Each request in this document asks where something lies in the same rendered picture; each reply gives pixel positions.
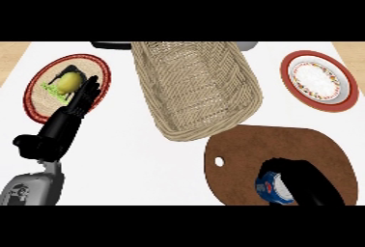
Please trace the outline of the brown wooden cutting board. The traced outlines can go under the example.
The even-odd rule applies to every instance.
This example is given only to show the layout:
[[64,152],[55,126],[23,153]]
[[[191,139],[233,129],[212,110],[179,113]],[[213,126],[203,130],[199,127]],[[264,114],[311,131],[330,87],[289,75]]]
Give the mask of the brown wooden cutting board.
[[271,158],[306,160],[332,181],[345,204],[357,204],[358,182],[351,162],[326,134],[308,128],[238,125],[210,138],[204,154],[206,179],[225,205],[268,205],[255,183]]

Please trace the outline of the beige wicker basket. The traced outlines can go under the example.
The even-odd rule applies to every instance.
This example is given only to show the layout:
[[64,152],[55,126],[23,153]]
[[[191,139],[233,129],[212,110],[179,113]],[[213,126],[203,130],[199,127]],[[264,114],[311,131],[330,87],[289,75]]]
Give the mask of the beige wicker basket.
[[145,102],[163,136],[193,141],[237,127],[264,92],[234,41],[135,41]]

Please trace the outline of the red rimmed woven placemat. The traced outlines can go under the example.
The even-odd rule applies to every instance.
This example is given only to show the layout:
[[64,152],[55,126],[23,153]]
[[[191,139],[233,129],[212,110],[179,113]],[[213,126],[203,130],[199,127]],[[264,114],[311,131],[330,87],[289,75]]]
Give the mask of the red rimmed woven placemat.
[[57,110],[66,106],[82,88],[66,95],[60,94],[58,83],[68,72],[77,72],[82,76],[82,85],[92,76],[98,76],[100,89],[92,107],[101,103],[111,84],[111,71],[107,62],[95,55],[73,54],[57,59],[34,75],[24,92],[23,106],[29,117],[39,123],[45,123]]

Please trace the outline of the blue and white can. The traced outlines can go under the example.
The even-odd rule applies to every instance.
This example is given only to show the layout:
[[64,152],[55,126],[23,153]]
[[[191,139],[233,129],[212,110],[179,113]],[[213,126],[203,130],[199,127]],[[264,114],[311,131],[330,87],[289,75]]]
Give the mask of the blue and white can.
[[295,196],[281,179],[281,174],[266,172],[262,178],[256,179],[256,190],[262,199],[269,203],[289,205],[295,202]]

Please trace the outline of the yellow green fruit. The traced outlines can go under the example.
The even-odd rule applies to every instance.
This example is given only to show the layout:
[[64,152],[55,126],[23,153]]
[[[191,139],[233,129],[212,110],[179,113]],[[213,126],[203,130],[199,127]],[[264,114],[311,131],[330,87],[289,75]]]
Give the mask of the yellow green fruit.
[[77,72],[68,72],[60,80],[58,91],[61,95],[73,93],[82,85],[82,76]]

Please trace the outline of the red round placemat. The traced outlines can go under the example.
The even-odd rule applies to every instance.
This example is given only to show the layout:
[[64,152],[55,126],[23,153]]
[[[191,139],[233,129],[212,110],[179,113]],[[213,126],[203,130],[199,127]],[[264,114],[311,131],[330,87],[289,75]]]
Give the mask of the red round placemat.
[[298,100],[317,110],[343,112],[357,103],[358,85],[345,65],[324,53],[290,53],[280,67],[281,80]]

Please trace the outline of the white patterned plate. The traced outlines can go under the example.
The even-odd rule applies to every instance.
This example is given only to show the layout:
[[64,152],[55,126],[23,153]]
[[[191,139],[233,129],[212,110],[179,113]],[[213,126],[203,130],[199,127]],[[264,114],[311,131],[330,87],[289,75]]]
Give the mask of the white patterned plate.
[[345,102],[349,80],[333,62],[317,56],[298,57],[289,66],[290,81],[302,95],[324,104]]

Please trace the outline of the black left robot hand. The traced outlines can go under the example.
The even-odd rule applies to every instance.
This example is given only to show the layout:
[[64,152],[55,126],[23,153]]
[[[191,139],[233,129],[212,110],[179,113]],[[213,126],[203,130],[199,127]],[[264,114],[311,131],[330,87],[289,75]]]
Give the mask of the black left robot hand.
[[58,161],[71,146],[82,120],[92,108],[102,90],[95,75],[79,89],[71,102],[61,107],[46,121],[39,134],[20,135],[14,145],[20,148],[21,157],[46,162]]

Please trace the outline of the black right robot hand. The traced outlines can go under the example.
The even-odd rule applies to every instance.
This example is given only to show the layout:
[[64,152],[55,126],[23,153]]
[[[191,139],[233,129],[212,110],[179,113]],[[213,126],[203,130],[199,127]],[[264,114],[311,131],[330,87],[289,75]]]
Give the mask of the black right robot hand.
[[271,158],[261,168],[258,178],[266,172],[281,174],[281,179],[299,206],[343,206],[342,194],[324,174],[306,160]]

